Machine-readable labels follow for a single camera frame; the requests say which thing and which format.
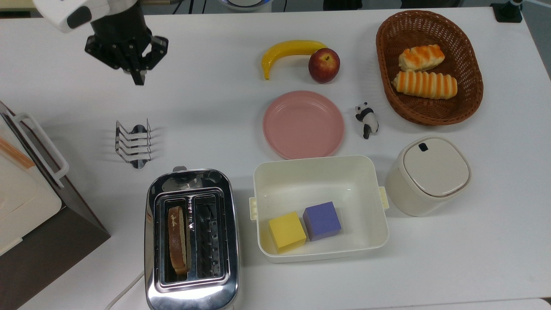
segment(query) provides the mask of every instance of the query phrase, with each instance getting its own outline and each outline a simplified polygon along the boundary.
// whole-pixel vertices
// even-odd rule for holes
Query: white plastic container
[[[254,174],[255,197],[250,198],[258,246],[273,263],[347,257],[383,246],[388,240],[384,209],[388,201],[377,183],[373,162],[365,156],[323,157],[270,162]],[[277,254],[268,221],[307,207],[332,201],[341,223],[333,237]]]
[[[430,136],[404,148],[386,178],[388,197],[405,214],[423,216],[460,193],[471,166],[449,140]]]

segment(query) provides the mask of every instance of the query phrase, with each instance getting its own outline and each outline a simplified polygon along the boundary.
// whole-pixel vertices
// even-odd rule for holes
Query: panda figurine
[[[372,108],[368,108],[368,103],[356,106],[356,119],[364,123],[364,139],[369,139],[372,132],[379,130],[379,122],[375,119]]]

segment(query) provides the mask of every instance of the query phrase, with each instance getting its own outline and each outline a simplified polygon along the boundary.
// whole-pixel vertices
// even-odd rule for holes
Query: bread box handle
[[[381,195],[382,208],[384,210],[388,209],[388,197],[384,186],[379,186],[379,195]]]
[[[256,197],[249,198],[249,210],[251,212],[251,221],[258,219],[258,207],[256,206]]]
[[[12,116],[11,117],[12,121],[14,122],[15,126],[18,128],[19,132],[21,132],[21,134],[24,136],[25,140],[27,141],[27,143],[30,145],[30,147],[33,149],[34,153],[36,154],[36,156],[39,158],[39,160],[42,162],[42,164],[44,165],[44,167],[46,168],[46,170],[48,171],[48,173],[50,174],[50,176],[52,176],[52,178],[54,179],[54,181],[56,182],[56,184],[60,187],[60,188],[63,188],[63,184],[61,184],[61,178],[63,178],[67,172],[69,172],[69,164],[67,163],[67,161],[65,160],[65,158],[63,158],[63,156],[61,155],[61,153],[59,152],[59,150],[57,149],[57,147],[55,145],[53,145],[53,142],[52,140],[50,140],[50,138],[48,137],[48,135],[44,132],[44,130],[42,129],[42,127],[40,127],[40,125],[38,124],[38,122],[34,119],[34,117],[32,117],[31,115],[27,114],[27,113],[19,113],[15,116]],[[30,141],[29,137],[26,135],[26,133],[23,131],[23,129],[19,126],[19,122],[23,122],[24,120],[29,120],[29,122],[31,123],[31,128],[33,130],[33,132],[36,134],[36,136],[38,137],[38,139],[44,143],[46,149],[48,150],[48,152],[51,154],[53,160],[56,162],[56,164],[60,167],[60,169],[57,171],[57,172],[53,172],[52,168],[46,163],[46,161],[44,160],[44,158],[42,157],[42,155],[38,152],[38,150],[36,149],[36,147],[33,145],[33,143]]]

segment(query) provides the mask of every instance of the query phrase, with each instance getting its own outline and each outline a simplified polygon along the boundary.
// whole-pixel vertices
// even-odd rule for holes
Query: yellow banana
[[[317,50],[327,47],[325,44],[311,40],[290,40],[270,47],[262,57],[264,78],[270,79],[270,68],[276,60],[290,55],[312,55]]]

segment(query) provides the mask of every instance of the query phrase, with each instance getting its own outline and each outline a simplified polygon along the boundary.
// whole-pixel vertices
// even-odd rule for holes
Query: bread roll
[[[187,275],[186,222],[181,207],[172,207],[168,215],[170,262],[176,274]]]
[[[442,61],[444,61],[444,53],[436,44],[405,49],[398,56],[398,65],[402,71],[426,71],[438,66]]]
[[[442,73],[398,72],[392,85],[397,92],[430,99],[450,99],[457,94],[457,81]]]

